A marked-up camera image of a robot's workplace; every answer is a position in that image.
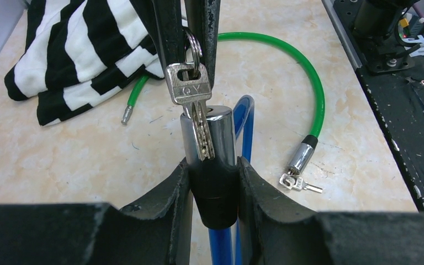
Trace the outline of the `green cable lock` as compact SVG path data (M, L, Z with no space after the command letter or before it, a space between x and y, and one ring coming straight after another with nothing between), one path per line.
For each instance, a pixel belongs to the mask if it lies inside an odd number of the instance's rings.
M299 50L297 50L292 45L286 43L285 41L277 39L275 37L259 33L229 32L220 33L218 35L218 40L247 40L274 46L294 58L306 72L312 85L315 97L315 110L312 126L309 134L305 137L305 139L301 142L300 146L297 148L293 158L287 166L287 171L282 175L283 178L298 178L299 176L301 176L314 154L318 143L318 136L324 124L325 95L319 75L317 74L310 61ZM241 133L243 134L242 155L248 160L251 159L251 148L253 139L254 107L251 101L251 97L244 96L238 101L234 108L235 136L239 136Z

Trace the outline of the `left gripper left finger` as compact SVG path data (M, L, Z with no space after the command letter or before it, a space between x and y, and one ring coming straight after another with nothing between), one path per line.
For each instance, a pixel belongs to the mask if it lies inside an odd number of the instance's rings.
M160 184L120 212L133 217L135 264L189 264L193 195L182 160Z

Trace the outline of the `blue cable lock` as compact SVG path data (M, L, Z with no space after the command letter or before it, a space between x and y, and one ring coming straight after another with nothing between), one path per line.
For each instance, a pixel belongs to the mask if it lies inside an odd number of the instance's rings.
M255 101L242 96L234 108L210 106L207 121L215 157L200 160L193 125L185 114L180 116L190 188L201 221L209 230L212 264L241 264L240 233L232 233L239 209L239 168L236 140L242 136L242 156L251 159Z

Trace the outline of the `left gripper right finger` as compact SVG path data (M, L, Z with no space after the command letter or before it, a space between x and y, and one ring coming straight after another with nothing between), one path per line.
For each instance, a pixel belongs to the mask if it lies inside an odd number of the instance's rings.
M302 206L238 159L238 227L242 264L316 264L308 221L315 211Z

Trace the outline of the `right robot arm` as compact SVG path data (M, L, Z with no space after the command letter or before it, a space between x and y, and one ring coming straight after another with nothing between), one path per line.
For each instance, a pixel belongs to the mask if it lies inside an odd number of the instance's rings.
M215 81L216 50L220 1L131 1L160 59L161 70L184 62L186 29L199 41L202 56L198 60ZM415 1L362 1L355 13L352 35L363 40L387 39L405 9Z

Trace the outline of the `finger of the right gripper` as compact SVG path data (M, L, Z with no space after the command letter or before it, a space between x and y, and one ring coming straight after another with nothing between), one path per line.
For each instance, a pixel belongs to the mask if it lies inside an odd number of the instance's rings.
M180 0L153 0L156 23L156 48L162 69L173 63L184 62L184 41Z
M210 86L214 86L216 51L220 18L220 0L185 0L188 27L202 49L200 62L208 72Z

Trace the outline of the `silver blue lock keys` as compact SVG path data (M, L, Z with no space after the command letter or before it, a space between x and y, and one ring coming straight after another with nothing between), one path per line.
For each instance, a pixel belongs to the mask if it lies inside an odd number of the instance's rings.
M206 114L206 101L211 98L211 86L206 67L200 63L202 49L187 27L183 28L192 52L191 62L168 65L165 78L171 100L183 107L183 114L192 121L193 139L200 160L213 159L215 151Z

